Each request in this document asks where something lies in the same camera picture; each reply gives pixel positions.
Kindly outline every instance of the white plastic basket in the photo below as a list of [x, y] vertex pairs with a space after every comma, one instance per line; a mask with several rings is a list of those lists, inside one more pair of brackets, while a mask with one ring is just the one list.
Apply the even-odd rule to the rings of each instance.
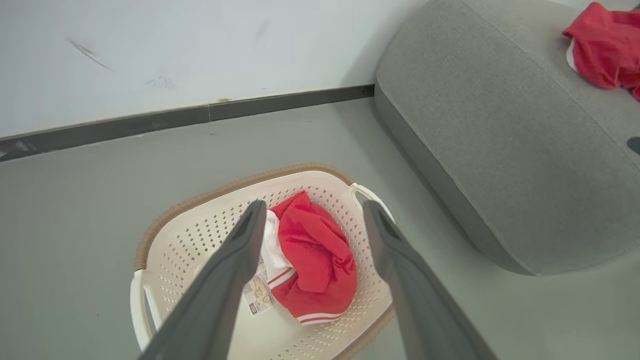
[[395, 313], [389, 287], [373, 267], [356, 193], [388, 209], [348, 176], [313, 163], [236, 181], [180, 203], [156, 219], [138, 246], [131, 282], [131, 316], [140, 349], [152, 337], [151, 326], [160, 328], [251, 201], [262, 199], [271, 208], [303, 190], [331, 213], [349, 239], [358, 272], [353, 302], [340, 320], [308, 326], [281, 304], [256, 318], [240, 304], [228, 358], [349, 359], [370, 342]]

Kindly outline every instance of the white fabric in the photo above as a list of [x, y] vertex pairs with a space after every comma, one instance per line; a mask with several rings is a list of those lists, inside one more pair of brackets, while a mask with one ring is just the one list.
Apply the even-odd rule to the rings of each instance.
[[[280, 221], [275, 213], [267, 210], [267, 222], [264, 225], [264, 236], [262, 238], [262, 248], [260, 255], [264, 261], [264, 268], [267, 272], [267, 282], [269, 287], [273, 288], [272, 280], [291, 269], [291, 263], [285, 258], [280, 248], [280, 240], [278, 239], [278, 227]], [[291, 277], [295, 271], [290, 272], [289, 276], [280, 276], [279, 283]]]
[[571, 39], [569, 49], [566, 51], [566, 62], [573, 71], [578, 72], [578, 68], [575, 67], [575, 59], [573, 58], [573, 46], [575, 45], [575, 38]]

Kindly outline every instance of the red cloth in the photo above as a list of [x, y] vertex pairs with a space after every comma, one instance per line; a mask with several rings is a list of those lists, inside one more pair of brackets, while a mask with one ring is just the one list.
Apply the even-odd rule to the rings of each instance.
[[294, 269], [281, 275], [290, 277], [271, 289], [273, 296], [303, 325], [340, 318], [358, 287], [353, 254], [340, 226], [306, 192], [271, 210], [280, 219], [280, 246]]
[[610, 12], [591, 3], [563, 35], [575, 39], [578, 72], [605, 89], [632, 89], [640, 100], [640, 10]]

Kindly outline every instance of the gray cushion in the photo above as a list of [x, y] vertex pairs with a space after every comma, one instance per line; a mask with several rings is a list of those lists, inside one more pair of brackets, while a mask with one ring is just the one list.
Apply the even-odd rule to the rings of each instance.
[[546, 0], [431, 0], [377, 73], [384, 122], [498, 265], [551, 275], [640, 243], [640, 102], [566, 64], [579, 11]]

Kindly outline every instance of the dark gray baseboard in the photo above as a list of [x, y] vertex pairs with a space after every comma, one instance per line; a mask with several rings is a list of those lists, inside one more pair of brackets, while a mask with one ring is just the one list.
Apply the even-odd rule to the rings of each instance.
[[223, 119], [245, 117], [272, 111], [302, 108], [330, 102], [348, 101], [373, 96], [374, 85], [352, 86], [303, 92], [297, 94], [261, 97], [242, 101], [208, 104], [158, 113], [147, 113], [81, 124], [41, 133], [0, 139], [0, 161], [23, 158], [45, 152], [68, 149], [140, 135], [151, 131], [173, 129], [193, 124], [204, 124]]

